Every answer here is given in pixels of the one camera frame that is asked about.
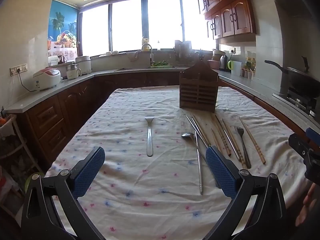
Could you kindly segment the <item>person's right hand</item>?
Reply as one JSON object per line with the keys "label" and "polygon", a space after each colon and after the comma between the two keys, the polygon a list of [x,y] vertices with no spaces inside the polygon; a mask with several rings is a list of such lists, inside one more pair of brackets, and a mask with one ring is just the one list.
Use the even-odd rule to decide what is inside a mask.
{"label": "person's right hand", "polygon": [[314,207],[317,198],[315,197],[315,189],[317,185],[313,183],[310,186],[310,189],[307,192],[306,197],[303,200],[303,207],[299,213],[299,215],[296,218],[295,226],[298,227],[301,224],[303,224],[304,220],[306,220],[308,213],[311,211],[311,209]]}

